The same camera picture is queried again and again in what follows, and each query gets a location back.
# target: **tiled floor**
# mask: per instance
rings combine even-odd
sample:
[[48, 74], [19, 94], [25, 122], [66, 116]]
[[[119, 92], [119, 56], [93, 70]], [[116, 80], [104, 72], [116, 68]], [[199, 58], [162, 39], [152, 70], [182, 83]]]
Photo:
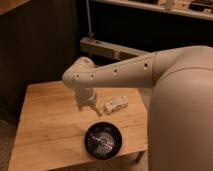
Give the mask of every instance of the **tiled floor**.
[[[16, 127], [0, 120], [0, 171], [7, 171]], [[55, 171], [147, 171], [147, 154], [139, 164], [134, 160], [137, 154], [118, 157], [108, 161], [56, 169]]]

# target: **table leg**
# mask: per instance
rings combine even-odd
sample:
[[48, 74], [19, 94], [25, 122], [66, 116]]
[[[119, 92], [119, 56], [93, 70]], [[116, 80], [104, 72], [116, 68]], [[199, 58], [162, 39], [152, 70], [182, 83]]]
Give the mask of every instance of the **table leg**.
[[136, 162], [137, 164], [140, 163], [140, 161], [141, 161], [143, 155], [144, 155], [144, 151], [141, 151], [141, 152], [138, 153], [138, 156], [137, 156], [137, 158], [135, 159], [135, 162]]

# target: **wood grain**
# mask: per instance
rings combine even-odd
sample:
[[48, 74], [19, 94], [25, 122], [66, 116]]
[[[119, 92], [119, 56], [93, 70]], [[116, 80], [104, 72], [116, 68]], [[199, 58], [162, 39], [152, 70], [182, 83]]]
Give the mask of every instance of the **wood grain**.
[[147, 114], [137, 89], [98, 88], [97, 108], [125, 95], [129, 106], [113, 114], [98, 115], [90, 107], [79, 110], [74, 92], [62, 82], [30, 85], [27, 89], [10, 171], [50, 170], [94, 161], [84, 149], [84, 135], [94, 123], [111, 122], [122, 134], [118, 154], [147, 149]]
[[23, 5], [30, 0], [0, 0], [0, 15]]

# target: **black bowl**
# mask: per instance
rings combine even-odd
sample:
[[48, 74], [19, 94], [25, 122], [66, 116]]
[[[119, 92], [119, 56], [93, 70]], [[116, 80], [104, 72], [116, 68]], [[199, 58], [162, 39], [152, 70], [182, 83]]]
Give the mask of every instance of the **black bowl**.
[[121, 133], [108, 122], [92, 125], [84, 139], [87, 152], [96, 159], [107, 160], [115, 156], [122, 145]]

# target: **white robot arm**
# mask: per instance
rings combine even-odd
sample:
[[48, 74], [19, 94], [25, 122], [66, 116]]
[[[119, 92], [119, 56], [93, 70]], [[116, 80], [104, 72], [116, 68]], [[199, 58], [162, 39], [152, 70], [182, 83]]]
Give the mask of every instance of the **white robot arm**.
[[63, 82], [81, 105], [95, 103], [93, 87], [154, 87], [148, 111], [150, 171], [213, 170], [208, 134], [213, 130], [213, 48], [159, 51], [98, 68], [83, 57], [64, 73]]

